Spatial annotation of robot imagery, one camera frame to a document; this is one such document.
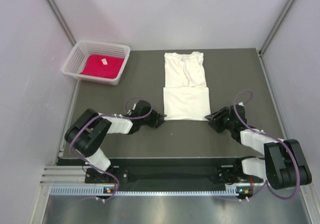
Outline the white t shirt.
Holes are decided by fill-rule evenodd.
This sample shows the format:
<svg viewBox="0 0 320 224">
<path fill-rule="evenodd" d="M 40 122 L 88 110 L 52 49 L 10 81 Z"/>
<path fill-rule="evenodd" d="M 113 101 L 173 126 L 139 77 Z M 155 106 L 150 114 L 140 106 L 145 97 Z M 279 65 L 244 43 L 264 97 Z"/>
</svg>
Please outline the white t shirt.
<svg viewBox="0 0 320 224">
<path fill-rule="evenodd" d="M 204 54 L 165 53 L 163 104 L 166 121 L 205 121 L 211 113 Z"/>
</svg>

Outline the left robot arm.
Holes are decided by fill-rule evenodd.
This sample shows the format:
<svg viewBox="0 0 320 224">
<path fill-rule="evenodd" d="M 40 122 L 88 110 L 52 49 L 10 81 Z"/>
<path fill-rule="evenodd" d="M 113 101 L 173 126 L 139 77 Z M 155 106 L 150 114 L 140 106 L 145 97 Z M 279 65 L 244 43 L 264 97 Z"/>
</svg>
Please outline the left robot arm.
<svg viewBox="0 0 320 224">
<path fill-rule="evenodd" d="M 130 135 L 142 126 L 156 129 L 165 123 L 166 115 L 154 110 L 146 100 L 139 100 L 126 111 L 125 115 L 106 115 L 89 108 L 64 134 L 70 153 L 74 149 L 102 182 L 115 177 L 111 161 L 100 147 L 106 135 Z"/>
</svg>

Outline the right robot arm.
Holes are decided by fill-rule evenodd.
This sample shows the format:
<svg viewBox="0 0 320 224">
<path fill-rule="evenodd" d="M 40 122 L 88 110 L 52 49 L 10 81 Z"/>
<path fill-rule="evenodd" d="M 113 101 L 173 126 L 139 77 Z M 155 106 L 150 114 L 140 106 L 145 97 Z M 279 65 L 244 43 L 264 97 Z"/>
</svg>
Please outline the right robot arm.
<svg viewBox="0 0 320 224">
<path fill-rule="evenodd" d="M 248 125 L 242 103 L 223 107 L 205 118 L 214 131 L 222 133 L 228 130 L 237 143 L 262 155 L 261 158 L 238 158 L 233 169 L 236 180 L 244 182 L 255 176 L 266 180 L 273 189 L 311 184 L 311 171 L 300 143 L 295 139 L 275 140 Z"/>
</svg>

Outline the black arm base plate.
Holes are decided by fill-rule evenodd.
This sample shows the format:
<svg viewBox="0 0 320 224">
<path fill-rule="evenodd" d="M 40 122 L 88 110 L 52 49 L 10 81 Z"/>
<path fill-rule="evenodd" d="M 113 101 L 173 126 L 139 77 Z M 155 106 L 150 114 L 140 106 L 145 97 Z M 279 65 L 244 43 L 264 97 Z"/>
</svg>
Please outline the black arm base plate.
<svg viewBox="0 0 320 224">
<path fill-rule="evenodd" d="M 89 168 L 86 183 L 106 183 L 108 174 L 118 178 L 120 185 L 138 181 L 160 183 L 195 180 L 213 185 L 248 183 L 249 176 L 240 171 L 237 158 L 112 158 L 105 171 Z"/>
</svg>

